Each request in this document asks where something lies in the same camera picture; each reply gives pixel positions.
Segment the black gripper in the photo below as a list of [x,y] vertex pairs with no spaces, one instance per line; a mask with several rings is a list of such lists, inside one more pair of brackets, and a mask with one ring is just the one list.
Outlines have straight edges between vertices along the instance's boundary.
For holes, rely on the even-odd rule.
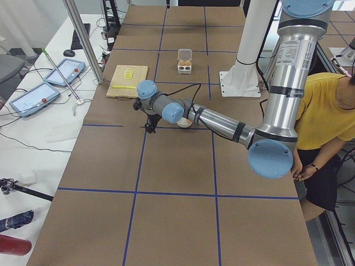
[[161,120],[161,116],[159,114],[148,114],[147,115],[147,122],[145,123],[145,131],[149,134],[156,133],[155,129]]

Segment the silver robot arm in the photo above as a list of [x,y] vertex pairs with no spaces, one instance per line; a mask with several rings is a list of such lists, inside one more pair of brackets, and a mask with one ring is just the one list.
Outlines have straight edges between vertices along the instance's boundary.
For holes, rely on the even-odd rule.
[[[248,163],[258,175],[280,178],[293,165],[294,130],[316,43],[328,27],[333,1],[282,1],[279,40],[271,60],[272,77],[262,124],[251,127],[189,99],[172,99],[151,80],[138,84],[134,109],[147,114],[145,130],[155,131],[160,120],[171,124],[185,118],[215,134],[244,145]],[[257,61],[277,1],[251,1],[235,64],[220,73],[224,97],[255,96]]]

